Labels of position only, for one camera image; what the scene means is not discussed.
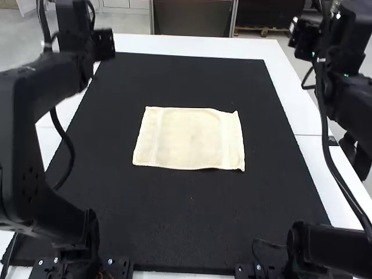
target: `beige towel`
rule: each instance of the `beige towel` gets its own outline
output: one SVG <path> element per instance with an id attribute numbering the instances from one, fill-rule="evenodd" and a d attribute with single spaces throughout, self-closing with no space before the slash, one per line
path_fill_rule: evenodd
<path id="1" fill-rule="evenodd" d="M 238 112 L 146 107 L 133 164 L 179 170 L 244 171 Z"/>

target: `white table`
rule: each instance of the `white table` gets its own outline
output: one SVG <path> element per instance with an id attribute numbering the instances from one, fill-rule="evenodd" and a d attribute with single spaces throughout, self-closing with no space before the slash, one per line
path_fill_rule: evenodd
<path id="1" fill-rule="evenodd" d="M 276 40 L 129 34 L 115 34 L 114 39 L 118 52 L 263 59 L 331 224 L 335 227 L 362 229 L 324 161 L 319 112 L 307 92 L 301 89 L 301 82 L 295 70 Z M 57 106 L 57 113 L 63 128 L 69 126 L 83 97 L 84 92 Z M 36 126 L 44 166 L 47 168 L 58 148 L 60 137 L 54 129 L 49 114 L 42 117 Z M 346 156 L 338 146 L 331 147 L 331 154 L 350 190 L 372 220 L 372 200 Z M 11 232 L 0 231 L 0 255 L 5 251 L 12 235 Z M 30 272 L 31 267 L 11 267 L 8 278 L 26 279 Z M 134 274 L 136 279 L 174 278 L 175 276 L 183 279 L 229 277 L 149 272 L 135 272 Z"/>

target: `black mat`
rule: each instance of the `black mat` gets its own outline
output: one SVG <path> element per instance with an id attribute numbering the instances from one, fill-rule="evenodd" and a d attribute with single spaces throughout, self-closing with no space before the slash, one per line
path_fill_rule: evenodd
<path id="1" fill-rule="evenodd" d="M 246 171 L 133 166 L 146 106 L 237 110 Z M 127 255 L 136 269 L 231 274 L 252 260 L 254 238 L 284 244 L 294 221 L 329 224 L 262 60 L 118 53 L 100 65 L 68 133 L 77 157 L 60 193 L 93 208 L 101 252 Z M 68 158 L 60 146 L 51 184 Z M 266 264 L 286 259 L 258 254 Z M 12 262 L 52 255 L 50 244 L 29 238 Z"/>

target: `metal frame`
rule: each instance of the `metal frame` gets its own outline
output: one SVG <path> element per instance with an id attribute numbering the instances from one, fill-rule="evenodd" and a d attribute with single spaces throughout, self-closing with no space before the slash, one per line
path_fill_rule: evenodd
<path id="1" fill-rule="evenodd" d="M 238 13 L 239 0 L 233 0 L 233 2 L 234 3 L 232 4 L 230 33 L 229 33 L 229 37 L 230 38 L 232 38 L 234 36 L 235 22 L 237 21 L 237 13 Z"/>
<path id="2" fill-rule="evenodd" d="M 230 22 L 230 32 L 229 37 L 234 36 L 235 22 L 237 20 L 239 0 L 232 0 L 232 11 L 231 11 L 231 22 Z M 150 16 L 150 34 L 155 35 L 155 24 L 153 16 L 153 0 L 149 0 L 149 16 Z"/>

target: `floor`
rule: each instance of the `floor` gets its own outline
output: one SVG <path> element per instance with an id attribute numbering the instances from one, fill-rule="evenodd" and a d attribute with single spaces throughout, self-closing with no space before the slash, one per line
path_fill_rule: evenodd
<path id="1" fill-rule="evenodd" d="M 54 11 L 47 11 L 51 33 L 57 30 L 57 20 Z M 149 34 L 149 16 L 125 15 L 118 13 L 98 13 L 96 15 L 96 27 L 111 27 L 114 33 Z M 239 38 L 260 38 L 259 33 L 239 34 Z M 284 34 L 269 34 L 268 40 L 275 39 L 281 45 L 289 61 L 297 72 L 299 78 L 303 78 L 310 67 L 310 63 L 298 60 L 294 57 L 293 49 L 287 46 L 288 38 Z M 16 67 L 33 61 L 41 52 L 42 34 L 36 14 L 22 18 L 18 10 L 0 9 L 0 71 Z M 361 72 L 366 76 L 372 76 L 372 42 L 366 49 L 366 60 Z M 316 103 L 313 92 L 310 96 Z M 330 122 L 331 131 L 336 139 L 342 138 L 344 130 L 337 123 Z M 372 175 L 364 182 L 369 194 L 372 196 Z"/>

